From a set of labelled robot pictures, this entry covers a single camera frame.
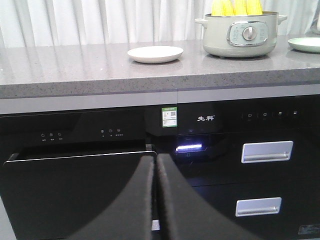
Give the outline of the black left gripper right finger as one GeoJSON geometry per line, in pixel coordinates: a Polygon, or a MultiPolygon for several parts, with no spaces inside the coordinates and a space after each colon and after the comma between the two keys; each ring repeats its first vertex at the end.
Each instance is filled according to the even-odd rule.
{"type": "Polygon", "coordinates": [[[169,154],[156,159],[160,231],[165,240],[257,240],[208,204],[188,184],[169,154]]]}

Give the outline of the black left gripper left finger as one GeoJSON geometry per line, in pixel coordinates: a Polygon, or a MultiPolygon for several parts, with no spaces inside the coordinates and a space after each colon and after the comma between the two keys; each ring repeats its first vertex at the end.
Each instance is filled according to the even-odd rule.
{"type": "Polygon", "coordinates": [[[155,160],[142,156],[115,200],[69,240],[150,240],[155,160]]]}

